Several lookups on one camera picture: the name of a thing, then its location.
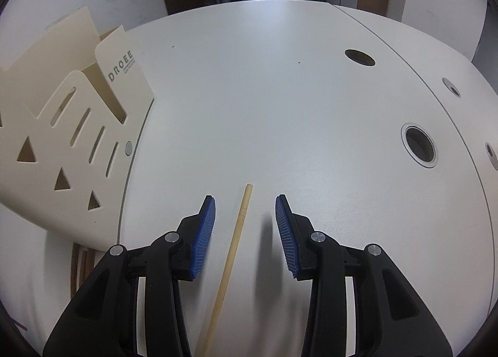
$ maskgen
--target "beige plastic organizer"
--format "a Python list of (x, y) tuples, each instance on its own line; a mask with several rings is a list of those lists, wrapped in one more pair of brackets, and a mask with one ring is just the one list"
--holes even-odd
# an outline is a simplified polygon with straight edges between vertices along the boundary
[(0, 201), (81, 245), (116, 244), (153, 99), (122, 26), (100, 37), (87, 8), (64, 19), (0, 73)]

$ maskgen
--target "table surface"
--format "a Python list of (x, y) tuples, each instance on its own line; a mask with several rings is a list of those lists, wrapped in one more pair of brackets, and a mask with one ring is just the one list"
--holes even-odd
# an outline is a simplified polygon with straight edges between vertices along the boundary
[[(209, 321), (247, 183), (253, 194), (211, 355), (300, 355), (310, 282), (293, 280), (285, 264), (275, 223), (281, 193), (340, 244), (380, 244), (455, 354), (486, 318), (494, 210), (482, 175), (495, 170), (465, 138), (492, 125), (481, 125), (464, 97), (452, 109), (447, 100), (456, 97), (417, 68), (437, 73), (440, 63), (417, 58), (443, 49), (451, 59), (443, 77), (456, 84), (466, 66), (472, 88), (485, 91), (474, 104), (486, 100), (486, 110), (498, 113), (498, 100), (460, 54), (396, 27), (327, 3), (266, 0), (201, 8), (131, 30), (155, 102), (131, 170), (120, 242), (148, 245), (196, 213), (206, 194), (216, 199), (204, 271), (181, 283), (191, 349)], [(391, 28), (405, 37), (399, 46), (386, 42)], [(367, 53), (375, 66), (351, 61), (346, 49)], [(459, 128), (465, 119), (472, 121)], [(434, 140), (434, 168), (406, 151), (406, 123)], [(487, 141), (498, 147), (493, 134)], [(41, 350), (69, 301), (71, 244), (4, 208), (0, 220), (0, 296)], [(348, 308), (354, 310), (350, 297)], [(349, 333), (350, 353), (353, 340)]]

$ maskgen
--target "white table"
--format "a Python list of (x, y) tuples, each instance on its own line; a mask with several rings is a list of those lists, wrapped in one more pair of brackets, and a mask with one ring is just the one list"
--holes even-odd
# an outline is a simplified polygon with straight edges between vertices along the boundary
[[(340, 244), (382, 245), (454, 353), (467, 344), (493, 295), (498, 216), (489, 200), (498, 171), (485, 152), (485, 142), (498, 148), (498, 99), (467, 59), (394, 21), (306, 1), (206, 7), (130, 34), (155, 103), (121, 243), (148, 245), (206, 194), (216, 199), (203, 274), (181, 285), (191, 349), (210, 318), (246, 183), (254, 190), (212, 356), (300, 355), (310, 283), (285, 265), (274, 211), (281, 193)], [(406, 151), (405, 123), (434, 140), (433, 169)], [(70, 243), (0, 210), (0, 296), (39, 349), (69, 300), (70, 253)], [(16, 268), (6, 255), (20, 259)]]

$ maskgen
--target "white tabletop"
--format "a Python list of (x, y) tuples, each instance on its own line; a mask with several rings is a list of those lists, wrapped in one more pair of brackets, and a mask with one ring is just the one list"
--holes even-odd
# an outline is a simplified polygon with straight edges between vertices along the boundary
[[(206, 194), (216, 199), (204, 271), (181, 285), (191, 349), (210, 318), (246, 183), (254, 189), (212, 356), (300, 355), (310, 283), (293, 280), (285, 265), (275, 224), (281, 193), (293, 212), (340, 244), (380, 244), (454, 353), (467, 344), (492, 293), (486, 198), (441, 100), (395, 51), (338, 8), (307, 1), (206, 7), (130, 34), (155, 102), (131, 170), (121, 243), (148, 245), (196, 213)], [(346, 49), (369, 54), (375, 66), (351, 61)], [(434, 168), (406, 151), (405, 123), (422, 126), (434, 140)], [(35, 328), (28, 336), (39, 347), (65, 306), (52, 292), (68, 286), (71, 246), (38, 230), (16, 245), (19, 229), (31, 227), (5, 209), (2, 218), (8, 221), (0, 224), (0, 295), (14, 318)], [(22, 274), (6, 264), (7, 253), (24, 258)]]

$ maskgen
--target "triangular recess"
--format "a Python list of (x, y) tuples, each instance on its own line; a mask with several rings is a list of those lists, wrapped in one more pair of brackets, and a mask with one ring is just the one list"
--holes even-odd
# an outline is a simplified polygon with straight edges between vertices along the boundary
[(57, 176), (57, 181), (55, 182), (54, 190), (58, 191), (61, 189), (71, 189), (69, 185), (69, 181), (67, 180), (66, 174), (64, 174), (64, 170), (61, 167), (59, 171), (59, 175)]
[(19, 156), (17, 156), (17, 161), (22, 161), (24, 163), (35, 163), (36, 157), (33, 152), (33, 147), (31, 147), (31, 142), (29, 141), (29, 136), (24, 141)]
[(88, 210), (100, 208), (99, 200), (96, 198), (95, 193), (92, 191), (90, 201), (88, 201)]

